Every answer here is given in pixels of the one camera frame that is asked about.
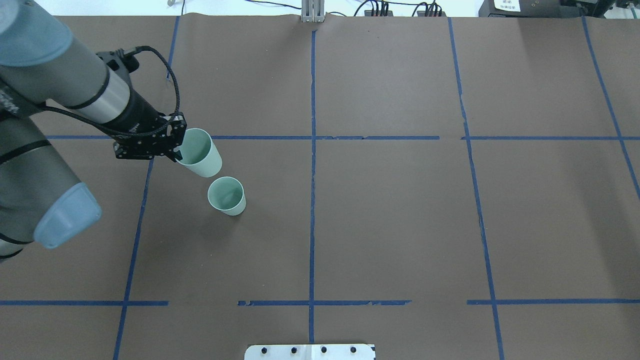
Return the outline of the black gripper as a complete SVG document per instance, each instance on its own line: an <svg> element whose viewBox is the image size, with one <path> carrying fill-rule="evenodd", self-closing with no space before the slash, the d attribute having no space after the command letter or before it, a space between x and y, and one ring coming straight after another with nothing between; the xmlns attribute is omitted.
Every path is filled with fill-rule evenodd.
<svg viewBox="0 0 640 360"><path fill-rule="evenodd" d="M103 126L116 139L117 155L124 158L159 156L180 162L183 155L179 146L188 129L185 116L174 112L168 124L164 115L134 89L131 74L140 67L135 51L100 51L96 55L108 68L96 101L98 120L103 121Z"/></svg>

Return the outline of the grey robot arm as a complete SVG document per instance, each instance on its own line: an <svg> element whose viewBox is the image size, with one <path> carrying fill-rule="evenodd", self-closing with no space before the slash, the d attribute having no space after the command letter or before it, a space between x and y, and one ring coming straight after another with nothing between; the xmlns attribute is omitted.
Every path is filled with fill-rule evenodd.
<svg viewBox="0 0 640 360"><path fill-rule="evenodd" d="M57 248L103 214L35 117L55 114L98 130L113 141L119 160L182 160L188 126L178 80L157 49L95 52L34 0L3 0L0 29L0 254L6 262L30 244ZM175 96L169 114L132 84L140 53L154 54L166 68Z"/></svg>

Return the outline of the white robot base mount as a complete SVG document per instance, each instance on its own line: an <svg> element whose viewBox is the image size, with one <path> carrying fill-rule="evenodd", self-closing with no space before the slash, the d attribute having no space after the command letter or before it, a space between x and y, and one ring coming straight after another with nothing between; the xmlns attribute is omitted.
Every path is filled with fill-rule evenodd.
<svg viewBox="0 0 640 360"><path fill-rule="evenodd" d="M245 360L375 360L374 344L255 344Z"/></svg>

